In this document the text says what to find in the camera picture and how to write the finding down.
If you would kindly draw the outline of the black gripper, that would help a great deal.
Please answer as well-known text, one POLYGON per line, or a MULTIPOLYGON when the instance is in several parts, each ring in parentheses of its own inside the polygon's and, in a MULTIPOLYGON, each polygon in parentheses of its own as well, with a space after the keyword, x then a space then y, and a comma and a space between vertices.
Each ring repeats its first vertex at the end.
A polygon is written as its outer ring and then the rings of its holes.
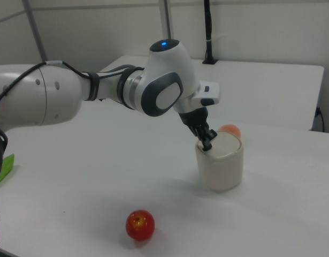
POLYGON ((191 112, 179 113, 179 116, 192 134, 198 137, 203 146, 202 150, 209 151, 212 148, 211 140, 217 136, 217 132, 209 129, 206 121, 208 117, 207 108, 203 107, 191 112))

